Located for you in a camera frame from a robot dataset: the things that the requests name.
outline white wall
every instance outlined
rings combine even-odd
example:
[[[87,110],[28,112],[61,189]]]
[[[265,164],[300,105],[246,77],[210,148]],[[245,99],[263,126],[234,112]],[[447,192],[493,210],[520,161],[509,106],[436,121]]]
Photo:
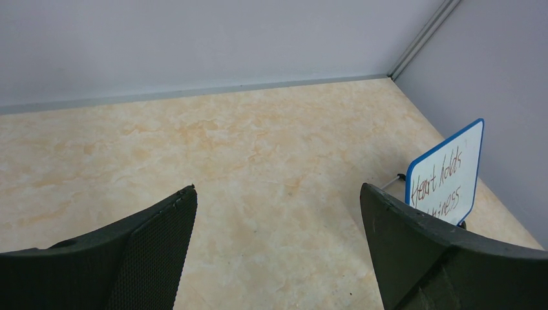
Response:
[[[548,248],[548,1],[463,0],[396,80],[449,136],[485,118],[480,176]]]
[[[386,74],[442,0],[0,1],[0,107]]]

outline blue frame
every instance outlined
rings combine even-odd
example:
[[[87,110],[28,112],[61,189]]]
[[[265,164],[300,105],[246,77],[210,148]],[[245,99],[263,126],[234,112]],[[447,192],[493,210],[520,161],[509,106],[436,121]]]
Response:
[[[476,201],[476,189],[478,188],[478,174],[480,173],[479,172],[480,171],[479,170],[480,169],[479,165],[480,165],[480,159],[481,159],[481,147],[483,146],[483,131],[485,130],[485,120],[483,118],[478,118],[477,120],[473,121],[470,125],[462,128],[461,130],[459,130],[457,133],[455,133],[451,137],[447,138],[446,140],[442,141],[440,144],[438,144],[435,147],[433,147],[432,149],[430,149],[428,152],[420,155],[420,157],[418,157],[416,160],[412,161],[411,164],[409,164],[409,168],[407,168],[406,176],[409,177],[411,175],[411,172],[413,172],[413,169],[415,168],[415,166],[418,163],[420,163],[425,158],[432,155],[432,153],[434,153],[435,151],[437,151],[440,148],[444,147],[447,143],[455,140],[458,136],[460,136],[461,134],[463,134],[468,129],[472,128],[473,126],[476,126],[478,123],[481,123],[482,126],[481,126],[481,140],[479,142],[478,168],[476,168],[476,183],[474,184],[474,197],[472,197],[472,205],[470,206],[470,210],[468,210],[468,213],[466,213],[464,215],[462,220],[460,220],[457,225],[460,225],[464,221],[464,219],[468,216],[468,214],[470,214],[470,212],[472,212],[472,208],[474,207],[474,202]],[[411,182],[406,181],[405,182],[405,203],[407,203],[407,204],[409,204],[409,201],[410,201],[410,193],[411,193]]]

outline sign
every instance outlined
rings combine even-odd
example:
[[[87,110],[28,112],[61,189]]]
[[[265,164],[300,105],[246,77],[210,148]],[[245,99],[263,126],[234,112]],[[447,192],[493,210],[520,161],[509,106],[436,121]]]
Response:
[[[405,203],[460,224],[474,205],[483,126],[480,118],[414,160],[407,169]]]

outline tabletop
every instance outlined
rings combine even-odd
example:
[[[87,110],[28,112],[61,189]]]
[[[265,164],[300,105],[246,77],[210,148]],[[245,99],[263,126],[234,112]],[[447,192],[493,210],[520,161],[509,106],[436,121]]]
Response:
[[[0,251],[49,247],[194,183],[175,309],[382,309],[361,185],[441,140],[390,79],[0,116]],[[467,225],[541,248],[481,181]]]

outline beige marbled tabletop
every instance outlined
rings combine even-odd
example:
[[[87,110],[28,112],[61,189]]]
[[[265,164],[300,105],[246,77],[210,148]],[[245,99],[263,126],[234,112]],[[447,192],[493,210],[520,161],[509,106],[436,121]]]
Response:
[[[0,116],[0,251],[46,248],[194,183],[175,309],[381,309],[361,185],[440,141],[389,79]],[[540,248],[482,182],[467,223]]]

